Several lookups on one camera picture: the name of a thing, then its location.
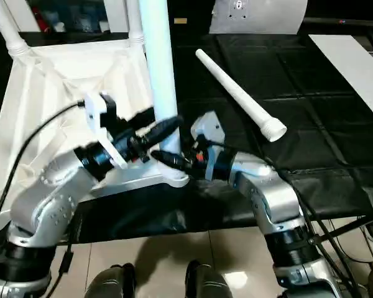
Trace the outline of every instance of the black cylinder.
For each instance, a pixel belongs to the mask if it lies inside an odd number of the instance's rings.
[[[317,260],[320,257],[318,250],[308,243],[308,239],[306,226],[265,235],[274,266],[289,267]],[[291,245],[296,243],[301,243],[302,246],[293,248]]]
[[[0,252],[0,279],[12,282],[36,281],[50,272],[55,247],[26,248],[7,242]]]

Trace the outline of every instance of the metal bracket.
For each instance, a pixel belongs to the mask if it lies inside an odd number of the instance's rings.
[[[114,117],[113,120],[116,121],[116,103],[114,100],[107,94],[89,93],[85,97],[85,111],[88,126],[97,136],[99,143],[111,155],[113,165],[127,169],[127,162],[113,146],[113,137],[108,132],[108,128],[102,123],[103,116],[107,113],[111,113],[112,115],[109,116]]]

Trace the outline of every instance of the white panel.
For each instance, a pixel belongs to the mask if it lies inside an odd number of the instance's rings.
[[[373,57],[350,35],[310,35],[373,112]]]
[[[210,33],[296,34],[307,0],[216,0]]]
[[[4,0],[21,32],[40,32],[26,0]]]
[[[104,0],[111,32],[128,32],[125,0]]]

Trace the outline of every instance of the tiled floor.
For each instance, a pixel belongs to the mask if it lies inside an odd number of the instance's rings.
[[[334,220],[336,227],[353,219]],[[339,237],[350,256],[370,260],[361,231]],[[325,243],[326,249],[334,252]],[[65,248],[57,250],[52,265],[53,277]],[[272,260],[258,228],[235,228],[205,233],[159,236],[75,245],[71,270],[64,276],[54,298],[82,298],[86,286],[101,271],[113,264],[131,262],[136,266],[137,298],[184,297],[184,278],[188,263],[199,260],[212,264],[224,274],[234,298],[275,298],[282,292],[272,271]],[[369,267],[350,262],[358,282],[365,284]]]

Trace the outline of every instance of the robot leg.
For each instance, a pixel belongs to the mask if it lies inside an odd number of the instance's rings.
[[[185,298],[233,298],[221,274],[210,265],[192,261],[185,276]]]
[[[134,266],[128,263],[99,273],[88,287],[85,298],[134,298],[135,291]]]

